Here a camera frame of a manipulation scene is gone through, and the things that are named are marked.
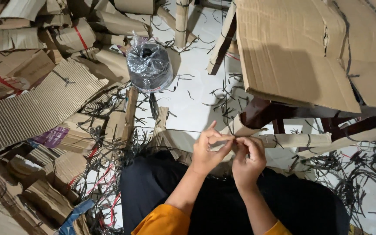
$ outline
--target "hand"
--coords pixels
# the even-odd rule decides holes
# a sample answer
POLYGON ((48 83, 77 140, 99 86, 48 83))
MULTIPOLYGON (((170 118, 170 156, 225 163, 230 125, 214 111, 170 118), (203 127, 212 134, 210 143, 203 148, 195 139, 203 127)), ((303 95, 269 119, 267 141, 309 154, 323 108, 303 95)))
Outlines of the hand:
POLYGON ((261 139, 247 137, 236 139, 238 151, 233 160, 233 178, 236 187, 242 194, 245 191, 256 190, 259 175, 265 169, 266 158, 264 144, 261 139))
POLYGON ((219 151, 210 151, 210 138, 223 137, 214 129, 216 124, 217 122, 213 121, 210 127, 201 133, 200 138, 194 144, 194 152, 190 168, 202 176, 208 175, 210 171, 232 150, 234 136, 228 138, 229 140, 227 143, 220 148, 219 151))

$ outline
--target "white tile floor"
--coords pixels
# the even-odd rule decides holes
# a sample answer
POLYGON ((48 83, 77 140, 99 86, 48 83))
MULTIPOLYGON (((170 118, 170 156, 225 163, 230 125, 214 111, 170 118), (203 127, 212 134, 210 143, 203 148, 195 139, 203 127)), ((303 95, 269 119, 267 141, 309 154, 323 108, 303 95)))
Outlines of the white tile floor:
MULTIPOLYGON (((216 4, 229 5, 229 2, 220 0, 211 0, 210 2, 216 4)), ((170 10, 170 13, 175 16, 176 4, 175 1, 171 1, 170 5, 166 8, 170 10)), ((153 36, 161 42, 174 39, 174 31, 168 29, 169 27, 162 22, 162 20, 154 16, 152 22, 158 25, 161 31, 153 26, 153 36)), ((190 51, 182 52, 180 55, 173 51, 170 51, 170 57, 172 59, 172 66, 174 73, 179 74, 181 78, 191 79, 182 80, 174 79, 168 90, 163 93, 156 93, 156 99, 159 106, 169 107, 169 111, 175 116, 169 115, 166 122, 166 128, 170 129, 171 136, 180 149, 191 152, 192 144, 195 139, 198 138, 200 132, 205 127, 210 125, 213 120, 217 120, 217 130, 223 129, 226 125, 222 120, 222 111, 220 109, 213 110, 212 106, 206 106, 205 104, 216 103, 215 96, 210 94, 215 89, 223 87, 223 81, 227 84, 228 90, 233 86, 242 85, 234 79, 229 79, 229 74, 241 73, 240 61, 238 56, 230 55, 226 56, 224 63, 220 67, 217 75, 211 76, 207 74, 206 67, 209 60, 209 51, 214 46, 214 43, 207 44, 205 42, 212 42, 216 40, 220 35, 222 28, 223 13, 218 10, 201 7, 189 7, 189 20, 188 29, 190 29, 195 35, 200 35, 202 41, 192 44, 190 51)), ((252 99, 252 96, 245 93, 242 89, 234 89, 232 96, 235 99, 238 97, 248 96, 252 99)), ((139 95, 139 101, 144 99, 143 95, 139 95)), ((241 111, 246 106, 246 102, 241 100, 239 104, 237 100, 229 102, 229 106, 235 110, 231 113, 235 116, 237 112, 241 111)), ((143 127, 145 131, 152 131, 154 128, 154 120, 152 117, 149 103, 145 102, 140 105, 141 108, 136 109, 136 117, 142 119, 144 123, 136 122, 136 125, 143 127)), ((295 119, 285 120, 285 131, 298 130, 303 133, 318 133, 316 129, 315 119, 295 119)), ((268 131, 261 132, 259 134, 273 133, 272 125, 267 125, 268 131)), ((358 148, 356 146, 350 146, 341 149, 344 158, 352 156, 358 148)), ((266 149, 265 153, 268 159, 268 165, 278 168, 288 169, 293 160, 291 157, 295 156, 296 148, 289 149, 266 149)), ((368 195, 363 200, 364 211, 376 212, 376 184, 369 182, 365 186, 365 191, 368 195)), ((376 235, 376 214, 368 214, 366 218, 361 218, 363 228, 366 232, 376 235)), ((117 223, 115 227, 120 227, 121 222, 117 223)))

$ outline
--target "orange shirt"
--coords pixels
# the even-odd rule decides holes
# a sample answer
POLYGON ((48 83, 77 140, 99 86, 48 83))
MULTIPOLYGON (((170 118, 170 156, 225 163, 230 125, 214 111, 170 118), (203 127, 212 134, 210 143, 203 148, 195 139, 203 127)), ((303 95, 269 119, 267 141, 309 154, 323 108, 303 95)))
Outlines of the orange shirt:
MULTIPOLYGON (((162 204, 139 223, 132 235, 186 235, 190 221, 189 216, 179 209, 162 204)), ((278 221, 264 235, 291 235, 291 233, 278 221)))

